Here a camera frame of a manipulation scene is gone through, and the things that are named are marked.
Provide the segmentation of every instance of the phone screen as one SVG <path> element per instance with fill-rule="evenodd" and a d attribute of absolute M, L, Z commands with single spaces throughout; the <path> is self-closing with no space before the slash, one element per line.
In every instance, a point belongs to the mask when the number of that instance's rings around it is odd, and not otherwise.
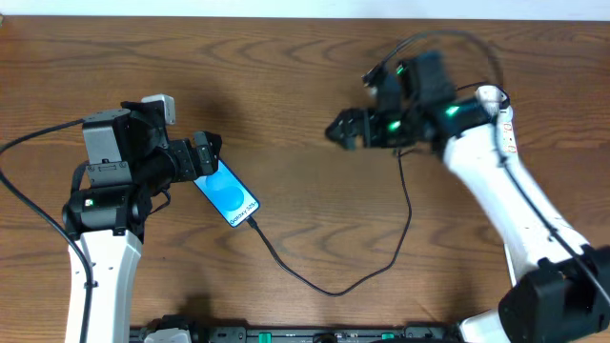
<path fill-rule="evenodd" d="M 258 210 L 258 200 L 220 159 L 217 172 L 201 176 L 194 183 L 232 227 Z"/>

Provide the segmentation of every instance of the table surface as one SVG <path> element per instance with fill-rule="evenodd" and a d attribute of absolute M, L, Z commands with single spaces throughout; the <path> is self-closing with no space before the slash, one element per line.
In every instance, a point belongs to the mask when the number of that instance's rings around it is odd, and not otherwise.
<path fill-rule="evenodd" d="M 522 160 L 594 246 L 610 243 L 610 24 L 10 17 L 0 29 L 1 138 L 169 94 L 170 136 L 220 133 L 281 256 L 339 291 L 388 263 L 407 209 L 390 151 L 346 152 L 324 129 L 342 109 L 372 103 L 359 77 L 400 37 L 432 29 L 470 30 L 498 50 Z M 463 42 L 432 40 L 405 55 L 434 47 L 447 48 L 456 84 L 487 79 L 484 58 Z M 81 130 L 69 129 L 13 149 L 2 167 L 61 220 L 71 172 L 86 158 Z M 256 232 L 231 229 L 193 184 L 172 186 L 172 205 L 147 221 L 132 324 L 184 313 L 212 325 L 402 326 L 495 307 L 510 285 L 483 211 L 433 156 L 407 156 L 404 167 L 413 223 L 398 261 L 339 298 L 279 269 Z M 0 341 L 61 342 L 66 243 L 0 195 Z"/>

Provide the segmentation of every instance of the white wall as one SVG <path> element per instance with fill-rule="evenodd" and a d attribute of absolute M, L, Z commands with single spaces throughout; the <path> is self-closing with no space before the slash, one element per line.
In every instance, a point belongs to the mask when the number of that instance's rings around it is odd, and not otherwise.
<path fill-rule="evenodd" d="M 0 0 L 5 15 L 610 20 L 610 0 Z"/>

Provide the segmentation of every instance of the green led light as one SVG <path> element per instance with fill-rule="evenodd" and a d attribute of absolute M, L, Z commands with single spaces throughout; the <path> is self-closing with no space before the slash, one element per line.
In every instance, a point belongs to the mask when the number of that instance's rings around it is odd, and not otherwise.
<path fill-rule="evenodd" d="M 390 123 L 390 125 L 388 125 L 388 130 L 390 131 L 395 131 L 396 129 L 400 128 L 400 121 L 397 120 L 395 122 Z"/>
<path fill-rule="evenodd" d="M 445 111 L 445 113 L 447 113 L 447 115 L 449 116 L 454 116 L 454 114 L 456 114 L 456 112 L 459 110 L 458 106 L 452 106 L 449 109 L 447 109 L 447 111 Z"/>

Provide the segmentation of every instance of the black mount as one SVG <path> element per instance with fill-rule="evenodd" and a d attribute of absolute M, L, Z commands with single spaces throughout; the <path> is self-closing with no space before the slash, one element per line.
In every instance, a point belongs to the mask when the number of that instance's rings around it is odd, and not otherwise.
<path fill-rule="evenodd" d="M 144 240 L 144 222 L 153 196 L 174 182 L 194 181 L 218 170 L 222 146 L 219 135 L 199 131 L 195 147 L 189 139 L 170 141 L 166 122 L 172 124 L 166 102 L 173 99 L 123 102 L 120 110 L 98 112 L 85 118 L 83 135 L 91 187 L 78 190 L 83 172 L 74 173 L 70 200 L 64 206 L 66 231 L 78 240 L 83 232 L 130 231 Z"/>
<path fill-rule="evenodd" d="M 582 247 L 580 257 L 610 289 L 610 247 Z M 582 273 L 574 258 L 524 275 L 499 302 L 499 318 L 514 343 L 568 342 L 608 328 L 610 307 Z"/>

